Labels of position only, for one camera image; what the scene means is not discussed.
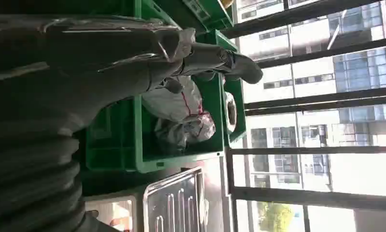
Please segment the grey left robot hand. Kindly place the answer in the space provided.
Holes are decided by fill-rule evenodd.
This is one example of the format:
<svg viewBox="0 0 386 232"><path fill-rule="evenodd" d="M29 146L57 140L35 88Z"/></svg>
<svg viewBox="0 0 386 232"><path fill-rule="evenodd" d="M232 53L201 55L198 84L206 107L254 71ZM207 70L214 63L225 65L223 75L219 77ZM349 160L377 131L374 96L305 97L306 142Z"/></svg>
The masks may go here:
<svg viewBox="0 0 386 232"><path fill-rule="evenodd" d="M0 138L66 134L165 78L206 71L258 83L250 58L195 30L124 16L0 14Z"/></svg>

